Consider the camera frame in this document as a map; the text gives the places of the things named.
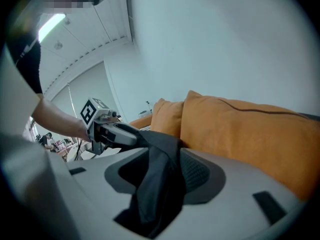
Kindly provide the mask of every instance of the ceiling lamp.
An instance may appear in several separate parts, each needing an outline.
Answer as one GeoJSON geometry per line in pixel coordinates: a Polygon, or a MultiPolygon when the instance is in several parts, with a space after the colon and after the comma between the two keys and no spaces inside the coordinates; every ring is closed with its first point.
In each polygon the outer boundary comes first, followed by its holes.
{"type": "Polygon", "coordinates": [[[38,39],[41,43],[43,39],[48,35],[48,33],[64,18],[66,17],[65,14],[55,14],[52,16],[40,29],[38,32],[38,39]]]}

